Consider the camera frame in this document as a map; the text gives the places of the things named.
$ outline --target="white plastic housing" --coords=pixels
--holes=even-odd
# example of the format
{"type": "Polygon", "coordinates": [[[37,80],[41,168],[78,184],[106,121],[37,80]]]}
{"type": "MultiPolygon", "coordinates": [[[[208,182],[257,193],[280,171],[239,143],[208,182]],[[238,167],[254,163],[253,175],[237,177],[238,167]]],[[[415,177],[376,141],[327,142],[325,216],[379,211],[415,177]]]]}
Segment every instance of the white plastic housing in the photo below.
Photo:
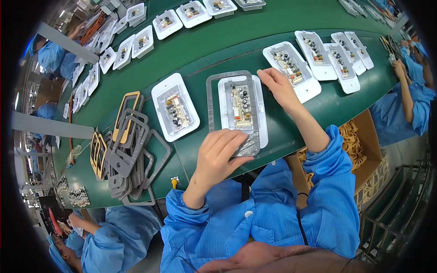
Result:
{"type": "MultiPolygon", "coordinates": [[[[252,79],[255,82],[255,98],[252,100],[257,103],[257,115],[258,115],[258,128],[260,133],[260,148],[267,146],[269,142],[269,136],[267,133],[267,119],[266,111],[264,109],[264,98],[263,90],[261,87],[260,79],[252,75],[252,79]]],[[[225,79],[220,79],[218,81],[218,99],[220,102],[220,118],[222,120],[222,129],[228,128],[230,130],[235,130],[235,116],[232,108],[232,91],[229,88],[225,88],[225,83],[231,82],[241,82],[246,80],[245,76],[230,77],[225,79]]],[[[253,133],[253,128],[249,130],[242,130],[243,132],[249,134],[253,133]]]]}
{"type": "Polygon", "coordinates": [[[146,10],[144,8],[144,3],[139,3],[138,5],[132,6],[128,8],[126,11],[126,22],[135,21],[138,18],[143,17],[146,14],[146,10]]]}
{"type": "Polygon", "coordinates": [[[116,57],[117,57],[117,54],[112,49],[112,47],[108,47],[105,50],[105,52],[103,52],[102,56],[100,56],[100,59],[99,59],[99,64],[100,64],[100,67],[102,68],[103,74],[106,74],[106,72],[108,72],[108,70],[111,68],[111,65],[114,63],[116,57]],[[105,57],[108,54],[110,57],[109,57],[109,59],[105,60],[105,57]]]}
{"type": "Polygon", "coordinates": [[[192,28],[212,19],[212,16],[209,15],[206,8],[199,1],[190,1],[185,5],[181,5],[176,9],[176,13],[186,28],[192,28]],[[193,7],[199,14],[188,17],[184,9],[189,10],[190,7],[193,7]]]}
{"type": "Polygon", "coordinates": [[[123,67],[127,66],[131,62],[131,50],[132,50],[132,44],[135,39],[135,34],[133,34],[131,37],[124,40],[120,46],[118,47],[117,55],[115,57],[114,66],[112,67],[112,70],[116,69],[122,69],[123,67]],[[124,59],[121,58],[121,52],[125,49],[126,54],[124,59]]]}
{"type": "Polygon", "coordinates": [[[353,31],[345,31],[344,35],[351,41],[355,48],[358,49],[358,52],[363,51],[364,54],[358,54],[360,59],[362,60],[364,66],[367,69],[372,69],[374,67],[372,59],[370,58],[369,53],[367,52],[367,47],[363,45],[358,36],[353,31]]]}
{"type": "Polygon", "coordinates": [[[294,85],[294,90],[298,99],[301,103],[304,103],[322,92],[322,87],[316,78],[313,76],[311,69],[309,68],[307,62],[304,61],[302,56],[296,48],[288,41],[284,41],[269,47],[264,48],[263,55],[270,63],[270,65],[280,71],[285,75],[285,72],[278,65],[278,63],[273,58],[272,54],[275,52],[285,51],[291,58],[297,67],[301,70],[304,80],[300,83],[294,85]]]}
{"type": "Polygon", "coordinates": [[[344,35],[343,32],[336,32],[336,33],[332,33],[331,34],[331,41],[333,43],[337,43],[340,46],[340,40],[345,42],[345,45],[350,49],[350,51],[355,55],[355,60],[353,61],[352,58],[350,57],[350,54],[347,55],[348,59],[354,63],[354,65],[352,66],[352,68],[354,69],[355,73],[357,75],[361,75],[366,71],[366,67],[363,64],[363,61],[360,59],[359,55],[361,55],[361,52],[354,47],[354,45],[351,43],[351,41],[346,37],[346,35],[344,35]]]}
{"type": "Polygon", "coordinates": [[[133,42],[133,49],[132,49],[132,58],[139,59],[152,50],[153,50],[153,30],[152,30],[152,26],[148,25],[147,27],[145,27],[143,30],[141,30],[135,35],[135,39],[133,42]],[[148,37],[147,44],[143,45],[142,48],[139,48],[139,40],[144,39],[145,36],[148,37]]]}
{"type": "Polygon", "coordinates": [[[352,62],[351,62],[351,60],[349,60],[347,58],[348,54],[346,53],[344,48],[337,43],[332,43],[332,44],[328,43],[328,44],[324,44],[323,46],[325,47],[325,49],[327,51],[329,51],[329,59],[331,60],[331,62],[333,64],[333,67],[335,69],[335,73],[337,73],[338,82],[340,83],[341,88],[343,89],[343,92],[346,94],[350,94],[350,93],[359,91],[361,86],[360,86],[360,82],[358,81],[358,77],[355,74],[354,70],[349,69],[349,76],[348,76],[348,78],[345,79],[343,77],[342,72],[341,72],[342,68],[340,67],[339,64],[337,64],[334,57],[330,53],[331,50],[335,50],[335,52],[340,54],[340,58],[342,59],[343,63],[346,65],[346,67],[350,68],[350,67],[352,67],[352,62]]]}
{"type": "Polygon", "coordinates": [[[329,59],[329,53],[323,47],[323,42],[320,36],[315,32],[310,31],[295,31],[296,41],[301,48],[303,55],[309,66],[314,77],[317,80],[336,80],[337,74],[334,71],[331,60],[329,59]],[[312,50],[308,48],[303,39],[310,39],[316,44],[318,53],[323,57],[323,64],[316,64],[313,58],[312,50]]]}
{"type": "Polygon", "coordinates": [[[90,97],[88,96],[88,85],[90,82],[90,76],[88,75],[86,77],[86,79],[83,81],[82,83],[82,87],[80,89],[80,107],[82,107],[83,105],[87,104],[87,101],[90,99],[90,97]]]}
{"type": "Polygon", "coordinates": [[[203,4],[208,13],[214,16],[215,19],[233,15],[234,11],[237,10],[237,6],[231,0],[203,0],[203,4]],[[216,2],[221,2],[226,8],[216,10],[214,7],[214,3],[216,2]]]}
{"type": "Polygon", "coordinates": [[[128,23],[126,22],[126,16],[124,16],[118,23],[115,25],[115,33],[120,34],[123,30],[128,28],[128,23]]]}
{"type": "Polygon", "coordinates": [[[174,10],[164,11],[163,14],[158,15],[155,19],[153,19],[152,24],[159,40],[167,38],[184,26],[174,10]],[[168,17],[170,21],[172,21],[172,24],[163,28],[160,19],[164,20],[165,17],[168,17]]]}
{"type": "Polygon", "coordinates": [[[88,96],[90,97],[94,90],[97,88],[100,82],[100,67],[99,64],[95,64],[88,73],[88,96]]]}
{"type": "Polygon", "coordinates": [[[64,106],[64,114],[62,115],[64,117],[64,119],[68,119],[70,117],[70,105],[69,104],[65,104],[64,106]]]}
{"type": "Polygon", "coordinates": [[[190,94],[184,84],[184,80],[179,73],[174,73],[159,84],[155,85],[152,89],[152,99],[155,105],[156,114],[160,121],[161,129],[164,134],[165,140],[173,142],[176,139],[194,131],[200,125],[200,118],[197,115],[196,108],[191,101],[190,94]],[[167,105],[165,99],[169,96],[179,93],[179,98],[182,99],[182,105],[185,112],[188,115],[188,126],[176,129],[172,121],[170,120],[167,105]]]}

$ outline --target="yellow gasket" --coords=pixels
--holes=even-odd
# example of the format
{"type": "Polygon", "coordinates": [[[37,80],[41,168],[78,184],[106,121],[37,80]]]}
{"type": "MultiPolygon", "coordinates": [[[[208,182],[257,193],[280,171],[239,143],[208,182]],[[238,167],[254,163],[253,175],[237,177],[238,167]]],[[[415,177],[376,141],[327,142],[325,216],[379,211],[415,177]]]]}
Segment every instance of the yellow gasket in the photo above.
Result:
{"type": "MultiPolygon", "coordinates": [[[[117,118],[115,119],[114,131],[112,132],[112,140],[113,141],[117,140],[118,131],[120,131],[120,128],[117,128],[117,127],[119,127],[118,126],[118,118],[119,118],[119,116],[121,114],[123,114],[121,112],[121,109],[123,108],[123,104],[124,104],[124,102],[126,100],[126,97],[128,97],[128,96],[135,96],[135,95],[137,96],[136,99],[135,99],[134,106],[133,106],[133,109],[135,110],[137,102],[138,102],[138,99],[139,99],[139,96],[140,96],[140,92],[139,91],[127,93],[127,94],[125,94],[123,96],[123,99],[121,100],[120,108],[118,109],[117,118]]],[[[126,130],[123,132],[123,135],[121,136],[120,143],[122,143],[122,144],[126,143],[126,141],[128,140],[128,134],[129,134],[129,129],[131,127],[131,122],[132,122],[132,120],[128,121],[128,127],[126,128],[126,130]]]]}
{"type": "MultiPolygon", "coordinates": [[[[105,143],[105,140],[103,139],[102,134],[99,134],[99,136],[98,136],[98,142],[100,143],[100,147],[104,147],[104,152],[103,152],[102,160],[101,160],[101,162],[100,162],[100,166],[97,165],[97,173],[96,173],[96,175],[97,175],[100,179],[102,179],[102,174],[103,174],[103,163],[104,163],[104,161],[105,161],[106,150],[107,150],[108,148],[107,148],[107,146],[106,146],[106,143],[105,143]]],[[[101,149],[99,148],[99,149],[98,149],[98,153],[97,153],[97,158],[96,158],[96,164],[98,164],[98,156],[99,156],[100,152],[101,152],[101,149]]]]}

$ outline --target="circuit board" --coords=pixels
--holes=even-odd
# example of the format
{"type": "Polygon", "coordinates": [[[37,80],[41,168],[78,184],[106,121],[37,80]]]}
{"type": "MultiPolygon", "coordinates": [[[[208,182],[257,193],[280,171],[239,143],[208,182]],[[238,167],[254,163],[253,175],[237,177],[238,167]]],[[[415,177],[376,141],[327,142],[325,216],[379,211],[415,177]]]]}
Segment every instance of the circuit board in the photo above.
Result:
{"type": "Polygon", "coordinates": [[[273,52],[272,56],[293,85],[296,85],[304,80],[302,72],[294,63],[294,60],[291,59],[291,57],[284,50],[280,52],[273,52]]]}
{"type": "Polygon", "coordinates": [[[346,42],[342,41],[340,39],[338,39],[338,42],[340,43],[341,46],[344,47],[344,50],[346,50],[346,52],[349,52],[349,56],[352,59],[352,62],[355,62],[355,54],[352,53],[351,49],[349,47],[346,46],[346,42]]]}
{"type": "Polygon", "coordinates": [[[217,11],[227,9],[230,6],[226,5],[223,1],[217,1],[212,3],[212,7],[217,11]]]}
{"type": "Polygon", "coordinates": [[[322,56],[322,54],[320,54],[320,51],[317,48],[316,43],[314,41],[311,41],[311,39],[309,39],[309,38],[302,38],[302,39],[303,39],[303,42],[305,43],[305,45],[307,46],[307,48],[310,50],[310,52],[312,54],[312,59],[314,60],[314,62],[317,65],[324,64],[323,56],[322,56]]]}
{"type": "Polygon", "coordinates": [[[169,25],[173,24],[173,22],[170,20],[170,18],[168,16],[166,16],[164,18],[160,18],[160,21],[161,21],[161,26],[163,28],[166,28],[169,25]]]}
{"type": "Polygon", "coordinates": [[[194,7],[189,7],[188,9],[184,8],[184,12],[188,18],[199,14],[199,12],[194,7]]]}
{"type": "Polygon", "coordinates": [[[179,93],[171,95],[168,99],[165,100],[165,104],[169,119],[176,127],[176,130],[187,127],[190,124],[189,116],[185,111],[185,107],[182,104],[179,93]]]}
{"type": "Polygon", "coordinates": [[[144,35],[142,38],[138,39],[138,49],[142,49],[144,45],[149,43],[149,36],[144,35]]]}
{"type": "Polygon", "coordinates": [[[341,59],[341,56],[339,53],[337,53],[335,50],[331,50],[331,55],[334,58],[335,62],[340,65],[340,71],[343,75],[343,79],[349,78],[349,70],[347,69],[347,66],[344,65],[343,60],[341,59]]]}
{"type": "Polygon", "coordinates": [[[235,128],[252,126],[252,107],[247,85],[232,85],[232,108],[235,128]]]}

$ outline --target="blue uniform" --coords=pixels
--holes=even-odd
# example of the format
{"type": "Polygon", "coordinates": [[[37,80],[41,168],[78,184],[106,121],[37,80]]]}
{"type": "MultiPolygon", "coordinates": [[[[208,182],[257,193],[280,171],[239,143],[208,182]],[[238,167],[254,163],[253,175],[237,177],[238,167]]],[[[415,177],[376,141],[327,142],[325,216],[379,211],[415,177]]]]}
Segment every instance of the blue uniform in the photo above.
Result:
{"type": "Polygon", "coordinates": [[[52,73],[59,69],[62,77],[72,80],[78,63],[74,63],[76,55],[49,41],[38,51],[39,64],[52,73]]]}
{"type": "Polygon", "coordinates": [[[401,47],[401,54],[404,57],[403,63],[408,68],[408,76],[411,81],[424,85],[425,79],[423,78],[423,66],[415,62],[415,60],[408,55],[405,47],[401,47]]]}
{"type": "MultiPolygon", "coordinates": [[[[326,132],[328,147],[320,153],[307,152],[303,163],[305,171],[314,172],[314,187],[308,207],[301,210],[302,226],[310,246],[352,258],[360,241],[355,175],[350,172],[349,156],[342,150],[338,128],[331,125],[326,132]]],[[[241,184],[234,180],[212,187],[198,210],[185,205],[183,193],[171,190],[166,197],[169,215],[161,230],[163,273],[194,272],[211,260],[229,258],[248,242],[249,235],[270,245],[304,244],[296,215],[298,193],[283,159],[266,166],[244,202],[241,184]]]]}
{"type": "MultiPolygon", "coordinates": [[[[146,256],[150,240],[162,226],[150,206],[109,207],[105,217],[95,235],[85,238],[80,258],[84,273],[126,272],[146,256]]],[[[53,243],[49,252],[64,273],[72,272],[53,243]]]]}
{"type": "Polygon", "coordinates": [[[412,123],[405,119],[400,83],[393,88],[393,93],[386,94],[370,106],[369,110],[380,146],[390,145],[415,135],[422,135],[428,130],[430,101],[434,99],[436,93],[416,82],[409,86],[409,91],[414,102],[412,123]]]}

